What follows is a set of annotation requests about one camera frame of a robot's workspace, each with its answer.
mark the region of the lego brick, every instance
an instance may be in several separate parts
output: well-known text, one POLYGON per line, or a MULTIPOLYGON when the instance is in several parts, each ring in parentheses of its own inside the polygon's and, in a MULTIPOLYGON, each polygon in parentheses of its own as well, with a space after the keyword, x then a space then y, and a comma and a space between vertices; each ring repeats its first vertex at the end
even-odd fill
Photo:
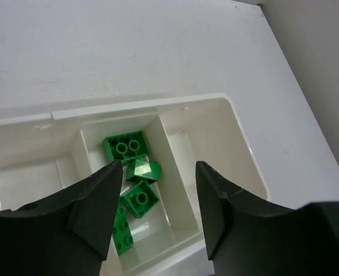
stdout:
POLYGON ((158 196, 145 180, 140 181, 121 199, 130 213, 138 219, 142 218, 159 202, 158 196))
POLYGON ((126 180, 138 183, 146 180, 149 184, 160 179, 161 166, 156 161, 145 161, 138 158, 128 165, 126 180))
POLYGON ((121 199, 118 202, 116 217, 112 230, 114 245, 116 246, 117 254, 120 256, 123 252, 129 249, 134 240, 130 232, 129 223, 125 215, 124 206, 121 199))
POLYGON ((103 140, 109 162, 121 160, 126 163, 135 158, 149 155, 149 148, 142 131, 106 137, 103 140))

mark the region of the lego stud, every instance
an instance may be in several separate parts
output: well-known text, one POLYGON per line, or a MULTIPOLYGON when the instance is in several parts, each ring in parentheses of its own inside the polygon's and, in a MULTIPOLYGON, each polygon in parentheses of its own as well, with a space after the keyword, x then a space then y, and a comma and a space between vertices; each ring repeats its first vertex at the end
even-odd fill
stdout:
POLYGON ((122 223, 122 225, 121 225, 121 229, 122 230, 127 230, 127 229, 129 229, 129 224, 128 224, 128 222, 126 221, 126 222, 124 222, 124 223, 122 223))
POLYGON ((138 193, 135 195, 135 200, 138 204, 143 205, 148 201, 148 196, 144 193, 138 193))
POLYGON ((139 142, 136 140, 131 140, 129 142, 129 148, 132 151, 137 151, 140 148, 139 142))
POLYGON ((119 215, 119 216, 122 216, 123 214, 124 214, 124 209, 123 209, 123 207, 118 207, 117 208, 117 214, 119 215))
POLYGON ((131 246, 134 243, 133 237, 126 237, 126 244, 131 246))
POLYGON ((128 146, 124 143, 118 143, 116 146, 116 151, 119 154, 125 154, 128 151, 128 146))

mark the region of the white tabletop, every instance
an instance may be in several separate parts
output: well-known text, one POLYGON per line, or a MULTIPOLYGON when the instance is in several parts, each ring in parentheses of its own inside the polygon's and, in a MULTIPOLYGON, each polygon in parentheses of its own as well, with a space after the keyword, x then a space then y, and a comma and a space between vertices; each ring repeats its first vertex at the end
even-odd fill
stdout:
POLYGON ((339 200, 339 168, 257 6, 0 1, 0 118, 220 92, 272 201, 339 200))

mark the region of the gray wall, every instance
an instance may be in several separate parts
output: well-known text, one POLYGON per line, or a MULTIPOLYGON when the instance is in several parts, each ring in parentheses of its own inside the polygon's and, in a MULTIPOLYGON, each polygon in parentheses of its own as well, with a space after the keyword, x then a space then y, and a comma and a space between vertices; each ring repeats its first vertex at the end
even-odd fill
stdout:
POLYGON ((339 164, 339 0, 262 7, 339 164))

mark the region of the storage box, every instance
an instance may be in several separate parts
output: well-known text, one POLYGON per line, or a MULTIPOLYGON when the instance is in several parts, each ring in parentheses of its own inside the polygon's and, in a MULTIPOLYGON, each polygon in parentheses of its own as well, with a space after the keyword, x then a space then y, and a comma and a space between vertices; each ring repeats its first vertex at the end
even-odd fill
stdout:
MULTIPOLYGON (((0 120, 0 210, 87 177, 107 164, 104 138, 135 131, 144 132, 149 159, 161 165, 161 179, 151 184, 160 201, 141 219, 127 212, 134 245, 118 256, 111 240, 101 275, 148 275, 204 246, 197 160, 268 198, 229 99, 212 94, 0 120)), ((132 185, 123 180, 122 193, 132 185)))

